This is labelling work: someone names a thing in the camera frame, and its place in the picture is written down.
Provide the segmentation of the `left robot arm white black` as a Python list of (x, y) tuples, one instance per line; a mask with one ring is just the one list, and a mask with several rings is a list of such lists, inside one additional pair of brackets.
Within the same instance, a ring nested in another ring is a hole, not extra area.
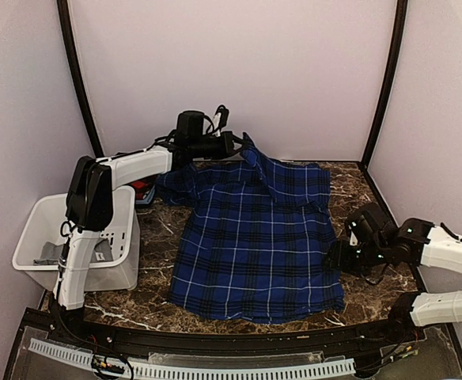
[(66, 220), (60, 227), (66, 241), (59, 257), (54, 296), (63, 309), (84, 306), (93, 248), (112, 221), (115, 190), (145, 177), (180, 169), (195, 159), (222, 160), (247, 149), (248, 142), (224, 131), (228, 116), (224, 106), (214, 117), (200, 111), (184, 111), (178, 116), (176, 128), (147, 148), (78, 160), (66, 196)]

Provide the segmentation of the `blue plaid long sleeve shirt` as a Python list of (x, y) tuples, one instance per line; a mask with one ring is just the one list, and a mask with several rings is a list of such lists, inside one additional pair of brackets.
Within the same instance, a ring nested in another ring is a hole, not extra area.
[(168, 300), (214, 320), (282, 324), (345, 307), (340, 274), (324, 267), (335, 242), (331, 175), (269, 158), (254, 145), (239, 161), (160, 175), (169, 206), (189, 207)]

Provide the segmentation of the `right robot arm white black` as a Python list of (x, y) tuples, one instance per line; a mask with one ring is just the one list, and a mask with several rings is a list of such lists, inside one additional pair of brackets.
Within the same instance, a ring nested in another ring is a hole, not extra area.
[[(348, 215), (347, 237), (328, 251), (325, 266), (366, 279), (372, 268), (408, 264), (436, 268), (462, 276), (462, 235), (444, 223), (408, 218), (397, 226), (376, 203), (367, 203)], [(415, 328), (462, 322), (462, 290), (402, 293), (392, 306), (381, 335), (399, 343)]]

